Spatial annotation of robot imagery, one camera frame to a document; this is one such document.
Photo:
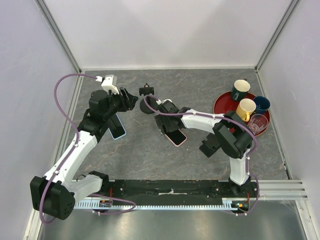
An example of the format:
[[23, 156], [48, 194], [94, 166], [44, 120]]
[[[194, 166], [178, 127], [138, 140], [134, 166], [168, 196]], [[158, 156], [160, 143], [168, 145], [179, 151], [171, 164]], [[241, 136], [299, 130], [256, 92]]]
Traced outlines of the dark blue cup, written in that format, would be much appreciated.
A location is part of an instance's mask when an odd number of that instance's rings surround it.
[[264, 96], [256, 96], [253, 101], [256, 105], [255, 112], [257, 114], [263, 115], [271, 106], [270, 101]]

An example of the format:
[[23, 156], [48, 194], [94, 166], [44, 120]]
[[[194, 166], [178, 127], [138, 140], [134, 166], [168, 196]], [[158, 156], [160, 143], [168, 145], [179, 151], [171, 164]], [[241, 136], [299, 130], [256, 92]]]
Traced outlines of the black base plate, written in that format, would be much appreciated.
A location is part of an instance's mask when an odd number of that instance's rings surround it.
[[132, 197], [137, 195], [160, 196], [182, 194], [189, 196], [210, 196], [214, 198], [245, 198], [251, 199], [258, 195], [255, 181], [248, 179], [238, 186], [231, 180], [110, 180], [101, 191], [108, 197]]

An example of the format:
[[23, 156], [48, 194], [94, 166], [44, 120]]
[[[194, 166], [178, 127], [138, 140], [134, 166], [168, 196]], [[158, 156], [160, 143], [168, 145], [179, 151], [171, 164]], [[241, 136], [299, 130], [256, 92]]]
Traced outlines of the dark green mug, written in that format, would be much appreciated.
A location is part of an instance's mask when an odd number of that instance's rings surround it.
[[230, 96], [235, 102], [240, 102], [249, 92], [251, 85], [247, 79], [238, 79], [234, 82]]

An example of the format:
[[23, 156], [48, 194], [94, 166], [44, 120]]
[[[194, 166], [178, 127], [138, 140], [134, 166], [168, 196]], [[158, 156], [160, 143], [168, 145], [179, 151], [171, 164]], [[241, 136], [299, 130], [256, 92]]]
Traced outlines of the blue phone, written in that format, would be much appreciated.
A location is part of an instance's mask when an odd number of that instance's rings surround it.
[[117, 114], [114, 114], [109, 120], [108, 120], [108, 130], [111, 134], [111, 137], [113, 140], [118, 140], [122, 137], [124, 137], [127, 132]]

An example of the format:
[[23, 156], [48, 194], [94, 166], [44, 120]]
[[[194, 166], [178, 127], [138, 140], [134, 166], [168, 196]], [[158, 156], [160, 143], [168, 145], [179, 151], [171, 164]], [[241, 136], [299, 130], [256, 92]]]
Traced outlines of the clear glass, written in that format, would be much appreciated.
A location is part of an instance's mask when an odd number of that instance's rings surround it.
[[268, 125], [269, 120], [262, 114], [254, 114], [247, 124], [248, 128], [255, 136], [263, 132], [268, 127]]

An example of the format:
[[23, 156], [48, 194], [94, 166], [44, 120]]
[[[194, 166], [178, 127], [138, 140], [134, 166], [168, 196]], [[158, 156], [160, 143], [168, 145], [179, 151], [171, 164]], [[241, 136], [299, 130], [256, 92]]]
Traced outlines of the pink phone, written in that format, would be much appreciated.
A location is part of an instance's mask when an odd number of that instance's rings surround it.
[[165, 136], [176, 147], [181, 146], [187, 140], [187, 136], [180, 129], [172, 132], [166, 132]]

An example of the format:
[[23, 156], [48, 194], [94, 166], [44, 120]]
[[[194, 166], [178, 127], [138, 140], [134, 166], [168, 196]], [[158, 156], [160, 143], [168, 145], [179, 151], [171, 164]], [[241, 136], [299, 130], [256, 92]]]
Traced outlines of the black folding phone stand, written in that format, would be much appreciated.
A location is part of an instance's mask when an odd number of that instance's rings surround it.
[[199, 150], [207, 157], [210, 158], [215, 152], [221, 148], [217, 137], [213, 133], [209, 133], [206, 139], [202, 141]]

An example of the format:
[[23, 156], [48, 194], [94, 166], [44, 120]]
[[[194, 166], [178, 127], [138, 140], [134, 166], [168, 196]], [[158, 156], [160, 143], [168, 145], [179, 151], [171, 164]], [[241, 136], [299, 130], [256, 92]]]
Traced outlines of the black round phone stand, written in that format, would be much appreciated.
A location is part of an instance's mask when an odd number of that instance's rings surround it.
[[156, 111], [158, 110], [159, 105], [157, 104], [157, 100], [148, 96], [148, 95], [154, 95], [154, 94], [155, 94], [154, 87], [151, 87], [148, 83], [146, 83], [144, 87], [139, 88], [139, 95], [144, 96], [139, 103], [140, 110], [143, 113], [154, 114], [154, 112], [147, 106], [147, 104], [154, 110]]

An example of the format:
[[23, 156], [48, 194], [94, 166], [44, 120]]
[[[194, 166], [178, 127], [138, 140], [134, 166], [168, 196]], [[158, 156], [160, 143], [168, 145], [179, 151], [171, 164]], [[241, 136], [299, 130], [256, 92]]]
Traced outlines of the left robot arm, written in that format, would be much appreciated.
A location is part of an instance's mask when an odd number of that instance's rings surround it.
[[89, 107], [69, 147], [43, 177], [35, 176], [30, 182], [32, 206], [35, 210], [65, 220], [75, 205], [84, 198], [93, 194], [104, 197], [110, 193], [107, 174], [91, 171], [76, 182], [73, 177], [106, 131], [120, 127], [117, 113], [133, 110], [137, 101], [138, 97], [130, 94], [124, 87], [119, 89], [118, 94], [104, 90], [91, 93]]

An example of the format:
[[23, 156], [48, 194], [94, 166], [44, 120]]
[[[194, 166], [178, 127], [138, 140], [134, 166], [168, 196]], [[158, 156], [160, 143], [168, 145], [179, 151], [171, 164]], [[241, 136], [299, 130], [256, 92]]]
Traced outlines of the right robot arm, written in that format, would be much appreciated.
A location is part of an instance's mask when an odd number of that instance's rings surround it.
[[155, 122], [164, 135], [181, 129], [208, 132], [208, 139], [202, 143], [201, 151], [210, 157], [222, 149], [230, 162], [230, 193], [240, 197], [247, 191], [246, 182], [250, 178], [249, 155], [256, 150], [258, 141], [235, 111], [212, 114], [188, 107], [174, 107], [166, 112], [164, 104], [159, 109], [162, 111], [156, 112]]

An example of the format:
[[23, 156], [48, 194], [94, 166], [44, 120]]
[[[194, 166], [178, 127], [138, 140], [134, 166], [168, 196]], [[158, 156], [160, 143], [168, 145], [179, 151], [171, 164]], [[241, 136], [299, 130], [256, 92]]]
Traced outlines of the yellow mug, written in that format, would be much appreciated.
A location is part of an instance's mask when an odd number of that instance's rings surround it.
[[236, 113], [244, 122], [248, 122], [255, 110], [256, 103], [252, 99], [244, 98], [239, 102]]

